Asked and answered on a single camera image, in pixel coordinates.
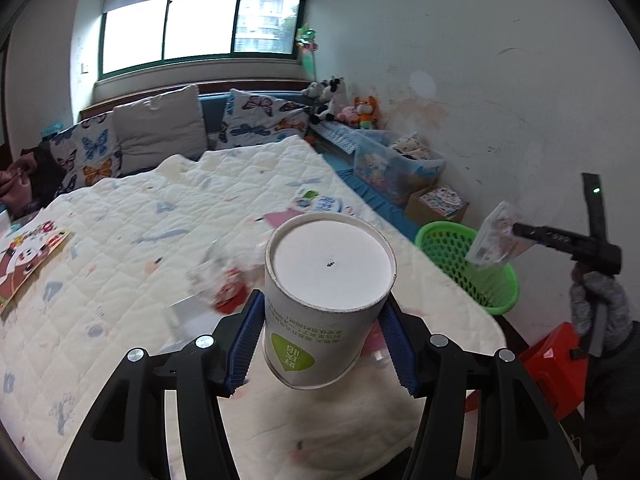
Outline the grey gloved hand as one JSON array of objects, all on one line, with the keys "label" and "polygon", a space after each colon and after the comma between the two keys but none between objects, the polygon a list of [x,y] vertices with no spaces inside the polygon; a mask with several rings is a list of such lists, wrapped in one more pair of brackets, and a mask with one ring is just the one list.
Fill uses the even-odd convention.
[{"label": "grey gloved hand", "polygon": [[634,320],[625,289],[614,278],[576,264],[570,286],[570,313],[576,334],[593,341],[601,335],[601,354],[613,352],[631,335]]}]

